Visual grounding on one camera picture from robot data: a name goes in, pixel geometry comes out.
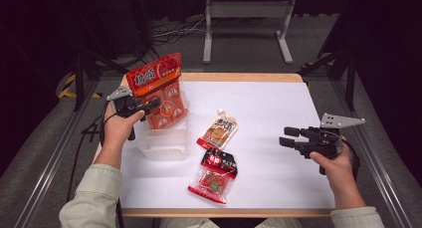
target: person's right hand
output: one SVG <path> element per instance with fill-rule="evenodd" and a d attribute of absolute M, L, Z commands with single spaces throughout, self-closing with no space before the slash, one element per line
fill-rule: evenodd
<path fill-rule="evenodd" d="M 357 188 L 352 173 L 352 153 L 343 143 L 341 154 L 336 159 L 328 159 L 313 151 L 311 159 L 325 169 L 329 186 L 334 194 L 335 208 L 347 209 L 366 206 Z"/>

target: person's right arm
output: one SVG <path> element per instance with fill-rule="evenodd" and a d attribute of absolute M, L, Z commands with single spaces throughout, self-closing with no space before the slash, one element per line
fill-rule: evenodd
<path fill-rule="evenodd" d="M 312 152 L 311 159 L 325 169 L 335 200 L 331 219 L 335 227 L 384 227 L 375 207 L 366 206 L 352 173 L 352 153 L 343 144 L 341 154 L 334 160 Z"/>

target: table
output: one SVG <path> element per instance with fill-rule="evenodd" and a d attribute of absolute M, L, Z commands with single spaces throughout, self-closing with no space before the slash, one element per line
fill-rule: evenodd
<path fill-rule="evenodd" d="M 308 88 L 299 75 L 188 73 L 182 74 L 180 81 L 190 103 L 188 157 L 183 161 L 149 161 L 138 150 L 138 140 L 127 141 L 121 166 L 123 187 L 120 201 L 124 216 L 329 215 L 334 208 L 334 201 L 326 177 L 318 173 L 318 165 L 304 159 L 293 149 L 278 144 L 284 126 L 319 125 Z M 212 89 L 208 91 L 214 94 L 202 96 L 201 88 L 204 87 Z M 253 97 L 251 102 L 257 103 L 254 105 L 244 101 L 245 93 L 239 93 L 245 90 L 266 94 L 260 97 L 248 94 Z M 214 106 L 207 105 L 207 100 L 214 102 L 215 93 L 219 101 L 210 104 Z M 268 95 L 273 101 L 262 103 Z M 235 156 L 239 167 L 239 174 L 233 181 L 225 205 L 211 202 L 187 190 L 187 186 L 195 179 L 205 152 L 195 143 L 196 138 L 220 108 L 233 115 L 239 125 L 238 131 L 224 149 Z M 134 128 L 137 139 L 140 137 L 141 126 L 139 122 Z"/>

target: gray floor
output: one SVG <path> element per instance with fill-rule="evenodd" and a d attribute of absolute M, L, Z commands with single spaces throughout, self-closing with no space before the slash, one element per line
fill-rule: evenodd
<path fill-rule="evenodd" d="M 196 32 L 186 36 L 174 44 L 156 46 L 159 55 L 181 52 L 182 68 L 185 72 L 261 72 L 261 73 L 294 73 L 301 65 L 315 61 L 316 55 L 335 16 L 318 16 L 293 18 L 288 31 L 287 42 L 294 63 L 286 65 L 283 61 L 275 30 L 281 23 L 266 19 L 259 25 L 249 25 L 240 21 L 222 21 L 213 28 L 213 54 L 210 65 L 202 63 L 204 33 Z M 324 70 L 305 77 L 310 83 L 310 92 L 319 115 L 323 113 L 347 115 L 341 98 L 335 91 L 335 82 L 329 82 L 323 76 Z M 102 77 L 95 84 L 95 92 L 108 95 L 119 83 L 120 77 Z M 391 180 L 396 196 L 408 220 L 413 227 L 422 227 L 422 217 L 418 215 L 422 208 L 422 189 L 406 169 L 386 135 L 372 104 L 359 80 L 355 89 L 355 108 L 359 117 L 366 119 L 363 126 L 371 149 L 379 157 Z M 74 132 L 65 147 L 66 153 L 58 169 L 46 180 L 46 192 L 38 199 L 34 207 L 26 207 L 32 192 L 37 187 L 39 178 L 43 176 L 49 160 L 57 145 L 63 141 L 62 134 L 68 122 L 75 116 L 74 99 L 61 99 L 60 103 L 43 120 L 39 127 L 22 146 L 9 169 L 0 179 L 0 218 L 1 227 L 14 227 L 26 224 L 28 227 L 59 227 L 58 213 L 66 203 L 69 179 L 75 154 L 83 135 L 81 132 L 88 127 L 102 112 L 105 99 L 89 99 L 82 117 L 75 124 Z M 391 209 L 380 192 L 372 170 L 361 153 L 359 139 L 353 129 L 345 129 L 343 134 L 355 145 L 360 154 L 362 166 L 358 175 L 358 186 L 368 205 L 375 206 L 381 215 L 385 227 L 400 227 L 391 215 Z M 75 182 L 81 180 L 84 171 L 91 164 L 97 149 L 99 138 L 87 134 L 82 142 Z M 304 227 L 333 227 L 329 218 L 301 219 Z M 126 227 L 151 227 L 151 219 L 125 218 Z"/>

